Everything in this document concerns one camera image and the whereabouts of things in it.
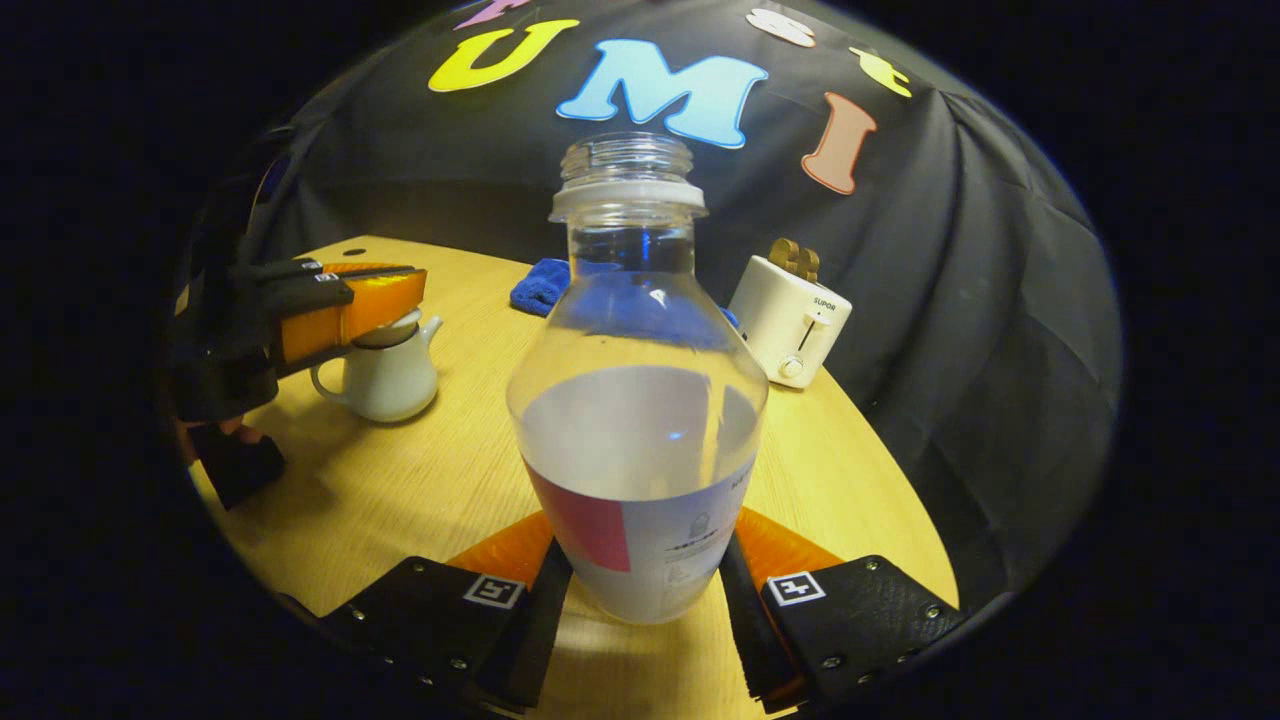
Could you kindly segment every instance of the toaster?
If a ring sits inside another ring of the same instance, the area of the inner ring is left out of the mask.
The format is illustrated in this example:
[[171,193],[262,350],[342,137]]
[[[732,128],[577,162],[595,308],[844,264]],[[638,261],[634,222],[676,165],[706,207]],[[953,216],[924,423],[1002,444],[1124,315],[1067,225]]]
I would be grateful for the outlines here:
[[852,304],[753,255],[728,304],[739,333],[769,379],[805,388],[813,382]]

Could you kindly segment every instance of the blue letter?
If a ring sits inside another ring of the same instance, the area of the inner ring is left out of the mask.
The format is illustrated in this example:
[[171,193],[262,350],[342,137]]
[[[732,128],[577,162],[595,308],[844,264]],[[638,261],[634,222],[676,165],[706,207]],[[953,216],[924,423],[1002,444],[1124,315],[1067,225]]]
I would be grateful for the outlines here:
[[746,145],[737,129],[746,94],[769,77],[764,68],[745,60],[713,55],[672,74],[662,51],[643,40],[604,40],[604,54],[577,97],[561,102],[556,114],[579,120],[607,120],[618,113],[609,102],[622,86],[631,122],[644,124],[676,100],[689,96],[685,108],[667,118],[667,129],[721,147]]

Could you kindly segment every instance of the plastic bottle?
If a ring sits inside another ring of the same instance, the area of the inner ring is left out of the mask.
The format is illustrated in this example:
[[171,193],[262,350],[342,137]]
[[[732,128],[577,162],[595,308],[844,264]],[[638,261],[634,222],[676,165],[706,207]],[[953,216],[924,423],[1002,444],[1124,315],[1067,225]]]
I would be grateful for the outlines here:
[[664,623],[733,532],[768,379],[694,278],[703,192],[671,137],[611,133],[564,155],[550,219],[572,282],[512,374],[520,451],[573,571],[609,615]]

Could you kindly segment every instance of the toaster knob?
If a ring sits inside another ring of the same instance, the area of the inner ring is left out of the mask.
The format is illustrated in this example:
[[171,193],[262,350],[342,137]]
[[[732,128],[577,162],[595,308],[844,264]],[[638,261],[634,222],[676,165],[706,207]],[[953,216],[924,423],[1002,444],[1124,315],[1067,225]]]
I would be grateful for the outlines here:
[[783,378],[791,379],[804,372],[804,363],[799,357],[791,356],[782,361],[782,368],[778,369],[778,374]]

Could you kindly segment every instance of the bottle label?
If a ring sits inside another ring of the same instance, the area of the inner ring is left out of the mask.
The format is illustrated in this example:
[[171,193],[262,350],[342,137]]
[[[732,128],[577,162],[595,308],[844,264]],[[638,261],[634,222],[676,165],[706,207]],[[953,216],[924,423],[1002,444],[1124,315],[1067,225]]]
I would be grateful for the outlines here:
[[603,500],[529,477],[573,571],[613,615],[659,621],[692,603],[733,534],[754,457],[700,491],[650,501]]
[[593,370],[517,423],[534,491],[573,571],[623,620],[687,609],[733,534],[759,415],[732,387],[667,365]]

